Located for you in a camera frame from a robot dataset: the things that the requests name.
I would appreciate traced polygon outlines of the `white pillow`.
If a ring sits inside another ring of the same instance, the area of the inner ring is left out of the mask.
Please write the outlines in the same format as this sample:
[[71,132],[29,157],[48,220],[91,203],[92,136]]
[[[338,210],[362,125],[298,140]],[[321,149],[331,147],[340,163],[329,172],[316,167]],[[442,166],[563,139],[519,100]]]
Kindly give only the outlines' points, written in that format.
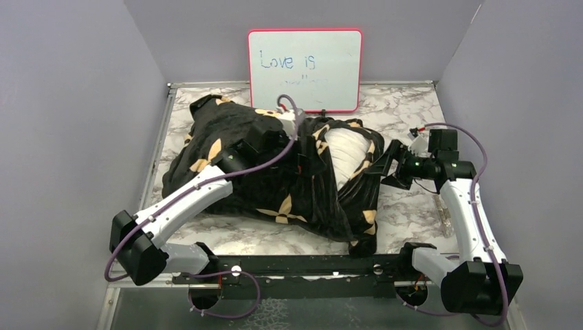
[[324,136],[331,154],[337,189],[358,169],[371,143],[363,135],[344,128],[331,129]]

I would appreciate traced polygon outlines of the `black floral plush pillowcase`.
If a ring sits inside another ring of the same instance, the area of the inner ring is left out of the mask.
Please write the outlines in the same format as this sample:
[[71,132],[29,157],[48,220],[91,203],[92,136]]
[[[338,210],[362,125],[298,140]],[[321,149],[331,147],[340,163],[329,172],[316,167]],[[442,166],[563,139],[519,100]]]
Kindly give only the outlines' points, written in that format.
[[[229,146],[241,140],[260,118],[276,119],[273,110],[248,107],[216,94],[194,101],[189,110],[193,123],[183,149],[163,175],[163,197],[182,187],[197,174],[199,166],[208,163],[214,145]],[[325,140],[328,131],[339,128],[355,131],[371,143],[364,160],[340,190]],[[347,243],[353,257],[376,253],[380,176],[367,175],[365,170],[384,152],[384,138],[357,118],[336,120],[321,116],[303,120],[298,135],[309,163],[318,167],[316,173],[306,175],[297,165],[282,161],[237,177],[234,192],[208,207],[207,213],[299,226]]]

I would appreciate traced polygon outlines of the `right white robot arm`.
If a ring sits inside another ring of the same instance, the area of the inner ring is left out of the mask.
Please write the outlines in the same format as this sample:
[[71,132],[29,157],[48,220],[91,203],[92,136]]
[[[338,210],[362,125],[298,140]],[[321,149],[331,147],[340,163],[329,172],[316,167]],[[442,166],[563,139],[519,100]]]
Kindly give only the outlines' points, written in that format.
[[449,312],[504,316],[523,281],[522,269],[509,263],[499,248],[481,205],[476,169],[459,158],[456,139],[430,146],[431,155],[422,157],[392,140],[367,171],[383,176],[382,184],[404,190],[414,179],[433,181],[450,211],[459,261],[417,244],[397,260],[397,272],[407,280],[426,275],[438,285]]

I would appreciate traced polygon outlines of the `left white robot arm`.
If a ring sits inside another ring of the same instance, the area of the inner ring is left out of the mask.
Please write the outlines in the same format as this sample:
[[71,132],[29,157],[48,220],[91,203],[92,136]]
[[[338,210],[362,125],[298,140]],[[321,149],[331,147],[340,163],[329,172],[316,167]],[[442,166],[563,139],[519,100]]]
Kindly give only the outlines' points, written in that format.
[[189,272],[199,282],[215,276],[216,264],[201,245],[169,243],[187,220],[234,192],[234,179],[289,158],[298,139],[300,120],[259,119],[247,135],[229,146],[214,145],[208,163],[163,200],[131,214],[116,214],[111,222],[111,256],[104,270],[110,283],[130,278],[145,285],[160,274]]

